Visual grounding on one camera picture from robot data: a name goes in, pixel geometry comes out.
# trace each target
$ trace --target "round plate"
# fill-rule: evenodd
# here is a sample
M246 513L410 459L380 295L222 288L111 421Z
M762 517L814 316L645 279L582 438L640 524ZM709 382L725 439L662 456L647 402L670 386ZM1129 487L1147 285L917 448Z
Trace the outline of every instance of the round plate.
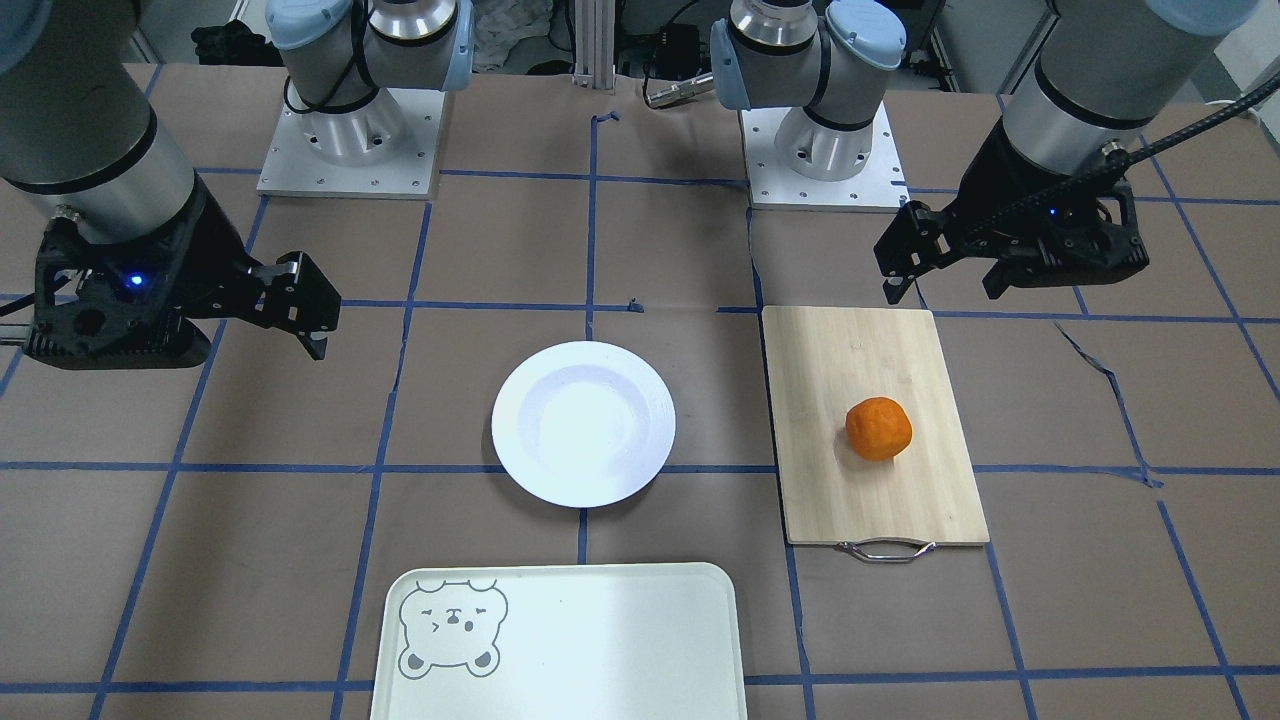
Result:
M538 352L493 405L493 445L507 473L566 507L634 495L662 469L675 439L667 384L635 354L604 342Z

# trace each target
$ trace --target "cartoon bear face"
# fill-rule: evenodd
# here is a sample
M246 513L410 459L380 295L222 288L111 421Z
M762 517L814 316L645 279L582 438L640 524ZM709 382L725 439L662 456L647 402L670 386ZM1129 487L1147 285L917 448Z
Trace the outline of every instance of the cartoon bear face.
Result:
M416 680L431 667L465 665L484 678L497 670L498 629L507 618L507 596L497 584L476 587L467 580L428 589L415 583L399 609L406 641L401 674Z

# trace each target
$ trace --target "blue joint cap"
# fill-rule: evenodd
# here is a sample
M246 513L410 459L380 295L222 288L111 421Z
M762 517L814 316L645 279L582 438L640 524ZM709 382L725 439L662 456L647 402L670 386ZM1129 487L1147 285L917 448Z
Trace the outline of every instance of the blue joint cap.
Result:
M324 37L351 13L351 0L270 0L266 27L279 50L297 50Z
M52 0L0 0L0 74L9 72L36 46L49 24Z
M721 105L730 110L751 108L746 82L742 79L742 65L737 61L737 51L728 36L728 23L723 18L712 24L712 76Z
M440 90L466 90L471 85L471 53L475 14L471 0L458 0L458 14L456 32L453 33L453 55L449 58L449 68L444 70L444 85Z
M1258 0L1147 0L1147 6L1185 33L1219 37L1243 26Z
M832 0L827 28L837 42L870 65L892 70L902 63L906 28L892 10L874 0Z

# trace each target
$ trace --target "metal base plate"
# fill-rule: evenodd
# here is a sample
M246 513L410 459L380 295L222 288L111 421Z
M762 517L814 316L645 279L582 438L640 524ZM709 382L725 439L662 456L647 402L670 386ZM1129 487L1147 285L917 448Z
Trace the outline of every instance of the metal base plate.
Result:
M257 192L289 197L430 200L435 190L447 94L401 88L389 92L404 113L412 137L374 165L329 163L307 141L303 119L282 108L271 147L262 161Z
M788 111L790 108L762 108L739 114L753 208L896 213L910 200L883 104L873 120L876 145L867 158L867 167L850 179L835 182L806 178L778 156L773 137Z

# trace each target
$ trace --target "orange fruit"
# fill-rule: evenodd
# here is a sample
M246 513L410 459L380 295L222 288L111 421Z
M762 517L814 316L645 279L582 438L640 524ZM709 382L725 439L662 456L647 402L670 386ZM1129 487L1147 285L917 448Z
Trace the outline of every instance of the orange fruit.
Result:
M869 397L845 415L845 434L854 452L864 460L879 462L911 445L911 420L893 400Z

